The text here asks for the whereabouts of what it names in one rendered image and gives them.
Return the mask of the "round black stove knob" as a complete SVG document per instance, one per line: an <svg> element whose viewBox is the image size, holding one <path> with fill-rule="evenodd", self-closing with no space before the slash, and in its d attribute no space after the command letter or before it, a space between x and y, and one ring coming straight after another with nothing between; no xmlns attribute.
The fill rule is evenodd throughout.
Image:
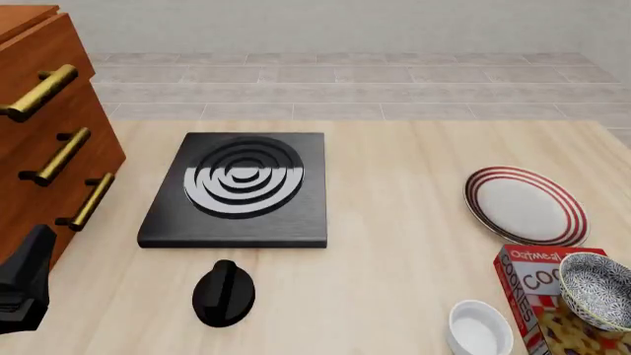
<svg viewBox="0 0 631 355"><path fill-rule="evenodd" d="M238 323L250 312L254 301L252 278L228 259L215 262L192 293L195 314L210 327L229 327Z"/></svg>

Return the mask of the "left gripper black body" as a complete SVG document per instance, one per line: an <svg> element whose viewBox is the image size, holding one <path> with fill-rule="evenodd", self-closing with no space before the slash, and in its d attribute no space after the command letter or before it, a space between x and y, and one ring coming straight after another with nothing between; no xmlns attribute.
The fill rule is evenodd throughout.
<svg viewBox="0 0 631 355"><path fill-rule="evenodd" d="M49 305L48 286L22 289L0 283L0 331L34 331Z"/></svg>

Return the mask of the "flat black stove plate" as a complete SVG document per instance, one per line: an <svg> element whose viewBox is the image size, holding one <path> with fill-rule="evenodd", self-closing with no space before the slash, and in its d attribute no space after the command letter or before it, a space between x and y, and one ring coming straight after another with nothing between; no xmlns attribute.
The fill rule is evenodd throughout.
<svg viewBox="0 0 631 355"><path fill-rule="evenodd" d="M189 132L140 248L325 248L321 132Z"/></svg>

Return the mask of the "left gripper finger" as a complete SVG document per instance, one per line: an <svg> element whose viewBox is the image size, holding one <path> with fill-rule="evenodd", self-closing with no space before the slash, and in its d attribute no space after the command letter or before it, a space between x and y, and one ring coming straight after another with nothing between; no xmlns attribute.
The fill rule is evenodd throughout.
<svg viewBox="0 0 631 355"><path fill-rule="evenodd" d="M0 283L47 283L56 234L38 224L14 253L0 264Z"/></svg>

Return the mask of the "small white ramekin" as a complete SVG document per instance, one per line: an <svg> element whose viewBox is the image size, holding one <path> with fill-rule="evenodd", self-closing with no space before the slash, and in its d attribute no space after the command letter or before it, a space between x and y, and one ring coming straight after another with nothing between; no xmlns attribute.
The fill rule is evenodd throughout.
<svg viewBox="0 0 631 355"><path fill-rule="evenodd" d="M447 342L453 355L511 355L514 336L495 308L482 301L464 300L450 311Z"/></svg>

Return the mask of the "black white patterned bowl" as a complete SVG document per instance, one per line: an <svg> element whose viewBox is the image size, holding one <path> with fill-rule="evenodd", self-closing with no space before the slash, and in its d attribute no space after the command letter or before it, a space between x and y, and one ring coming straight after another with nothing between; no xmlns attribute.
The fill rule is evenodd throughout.
<svg viewBox="0 0 631 355"><path fill-rule="evenodd" d="M560 293L579 319L601 330L631 332L631 269L608 256L577 252L559 265Z"/></svg>

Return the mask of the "red oatmeal cookies box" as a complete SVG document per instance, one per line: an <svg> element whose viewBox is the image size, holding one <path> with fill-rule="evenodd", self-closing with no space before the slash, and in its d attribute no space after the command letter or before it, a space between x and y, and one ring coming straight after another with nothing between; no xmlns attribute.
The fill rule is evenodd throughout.
<svg viewBox="0 0 631 355"><path fill-rule="evenodd" d="M528 355L631 355L631 332L601 330L568 308L559 265L570 253L607 256L598 248L505 245L494 267Z"/></svg>

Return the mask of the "wooden cabinet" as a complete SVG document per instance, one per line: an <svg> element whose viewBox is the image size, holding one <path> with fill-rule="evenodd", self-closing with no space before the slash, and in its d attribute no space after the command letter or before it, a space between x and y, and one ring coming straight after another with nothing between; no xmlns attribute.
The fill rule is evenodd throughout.
<svg viewBox="0 0 631 355"><path fill-rule="evenodd" d="M70 16L0 5L0 262L37 225L59 257L125 160Z"/></svg>

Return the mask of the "white plate with red rings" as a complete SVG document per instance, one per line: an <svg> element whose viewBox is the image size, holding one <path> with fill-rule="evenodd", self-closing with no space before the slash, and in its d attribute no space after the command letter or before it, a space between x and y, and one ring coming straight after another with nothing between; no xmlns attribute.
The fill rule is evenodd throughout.
<svg viewBox="0 0 631 355"><path fill-rule="evenodd" d="M590 235L587 210L558 182L524 168L491 166L464 183L477 220L518 245L577 247Z"/></svg>

